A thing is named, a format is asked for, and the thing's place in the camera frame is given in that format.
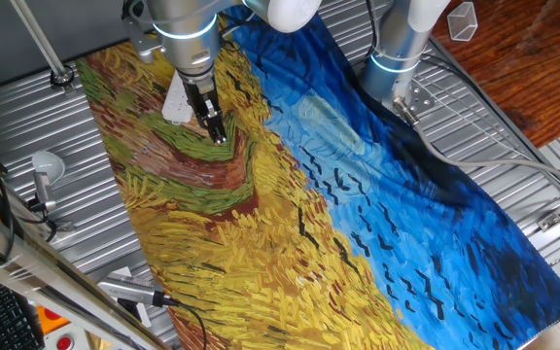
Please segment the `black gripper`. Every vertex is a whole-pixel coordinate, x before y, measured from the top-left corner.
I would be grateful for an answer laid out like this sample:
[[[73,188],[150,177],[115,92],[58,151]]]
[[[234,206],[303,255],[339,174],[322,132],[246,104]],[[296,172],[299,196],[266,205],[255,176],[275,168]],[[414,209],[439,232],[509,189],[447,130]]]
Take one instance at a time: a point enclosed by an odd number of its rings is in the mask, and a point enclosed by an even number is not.
[[[223,124],[223,112],[219,108],[215,68],[210,67],[198,74],[178,70],[178,75],[182,79],[188,102],[196,114],[199,126],[208,132],[214,143],[225,143],[227,136]]]

